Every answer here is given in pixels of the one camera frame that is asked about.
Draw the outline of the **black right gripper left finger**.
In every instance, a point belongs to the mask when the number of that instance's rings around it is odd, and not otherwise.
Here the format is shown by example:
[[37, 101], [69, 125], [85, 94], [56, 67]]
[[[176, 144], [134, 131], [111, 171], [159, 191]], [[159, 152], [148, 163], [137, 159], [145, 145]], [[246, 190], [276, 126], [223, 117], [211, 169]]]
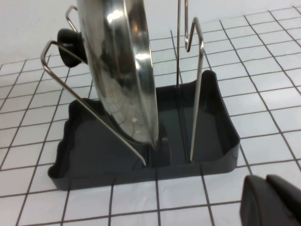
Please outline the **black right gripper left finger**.
[[299, 226], [301, 207], [287, 207], [266, 178], [252, 175], [244, 180], [240, 218], [243, 226]]

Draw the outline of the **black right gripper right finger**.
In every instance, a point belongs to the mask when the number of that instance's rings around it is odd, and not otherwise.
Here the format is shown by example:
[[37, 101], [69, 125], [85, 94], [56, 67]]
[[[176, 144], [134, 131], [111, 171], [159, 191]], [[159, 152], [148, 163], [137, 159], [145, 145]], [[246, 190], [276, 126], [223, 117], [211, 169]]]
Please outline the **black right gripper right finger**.
[[266, 180], [287, 207], [301, 206], [301, 190], [299, 188], [277, 175], [267, 175]]

